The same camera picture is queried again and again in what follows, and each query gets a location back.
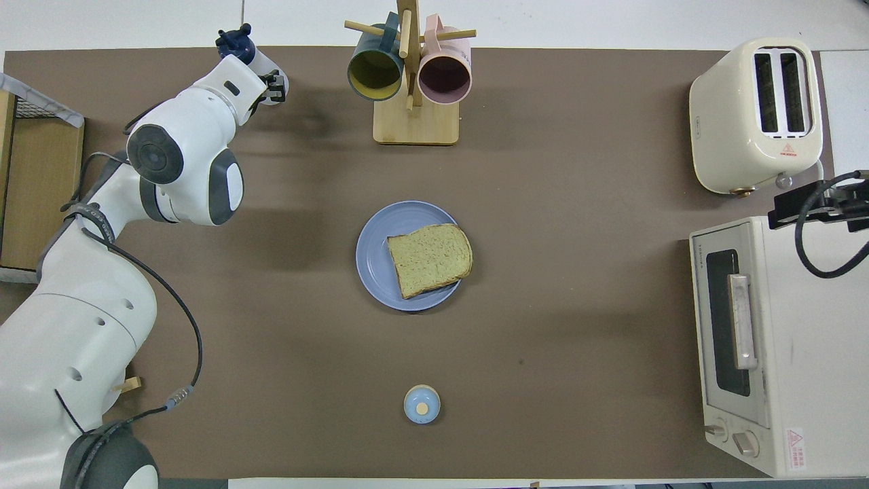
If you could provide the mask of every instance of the bread slice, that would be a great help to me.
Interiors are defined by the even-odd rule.
[[[434,224],[387,238],[402,298],[465,278],[474,262],[468,237],[455,224]]]

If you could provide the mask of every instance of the toaster oven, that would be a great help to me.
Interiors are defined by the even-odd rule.
[[[806,253],[836,268],[867,234],[807,223]],[[776,478],[869,475],[869,263],[817,278],[766,218],[690,248],[706,440]]]

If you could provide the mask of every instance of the brown tabletop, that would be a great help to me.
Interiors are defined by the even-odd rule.
[[[722,52],[474,50],[459,143],[417,147],[372,141],[350,48],[264,51],[290,75],[289,101],[230,146],[246,184],[235,218],[134,223],[119,239],[204,336],[194,396],[136,428],[163,476],[762,475],[702,429],[686,238],[766,213],[778,191],[723,197],[693,175],[688,87]],[[5,66],[88,118],[90,152],[122,149],[128,120],[217,61],[211,49],[45,51],[7,53]],[[404,199],[452,214],[474,248],[470,277],[417,314],[381,305],[355,268],[366,221]],[[193,372],[189,326],[157,298],[133,360],[146,386],[117,417],[160,405]],[[420,383],[443,401],[432,425],[401,410]]]

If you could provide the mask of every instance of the wooden peg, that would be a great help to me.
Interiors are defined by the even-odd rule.
[[[368,34],[374,34],[375,36],[382,36],[383,35],[383,29],[381,29],[380,27],[374,27],[373,25],[358,23],[358,22],[354,22],[352,20],[345,20],[344,27],[346,27],[347,29],[350,29],[350,30],[358,30],[360,32],[367,32]],[[408,46],[409,46],[410,29],[407,29],[407,30],[404,29],[404,21],[402,20],[401,32],[399,32],[395,38],[401,40],[402,37],[405,36],[405,34],[404,34],[405,32],[407,32]],[[456,32],[441,32],[440,34],[437,35],[438,41],[449,41],[450,39],[465,39],[468,37],[477,37],[477,29],[457,30]],[[419,42],[425,43],[426,37],[419,36]]]
[[[408,71],[408,77],[407,77],[407,80],[408,80],[408,84],[407,84],[407,89],[408,89],[408,111],[412,111],[412,110],[414,109],[415,106],[416,106],[416,107],[420,107],[420,105],[417,103],[417,100],[416,100],[416,99],[417,99],[417,98],[421,98],[421,96],[419,96],[419,95],[417,95],[417,94],[415,93],[415,92],[417,92],[417,89],[416,89],[416,76],[417,76],[417,73],[416,73],[416,72],[413,72],[413,73],[412,73],[412,72]]]
[[[401,41],[398,47],[398,56],[401,59],[408,57],[408,47],[410,46],[410,9],[404,10],[401,13]]]
[[[111,388],[112,391],[121,391],[121,394],[138,389],[142,386],[141,377],[130,377],[123,381],[123,384],[115,385]]]

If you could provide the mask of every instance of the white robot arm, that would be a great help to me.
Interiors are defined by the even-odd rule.
[[[243,43],[249,32],[221,39]],[[0,327],[0,489],[157,488],[156,465],[130,433],[133,419],[102,421],[156,317],[148,281],[105,243],[134,220],[219,225],[238,208],[242,174],[227,144],[258,104],[283,100],[286,78],[261,53],[248,64],[222,55],[136,122],[129,164],[109,162],[71,207],[43,254],[39,286]],[[197,378],[198,368],[151,411],[174,407]]]

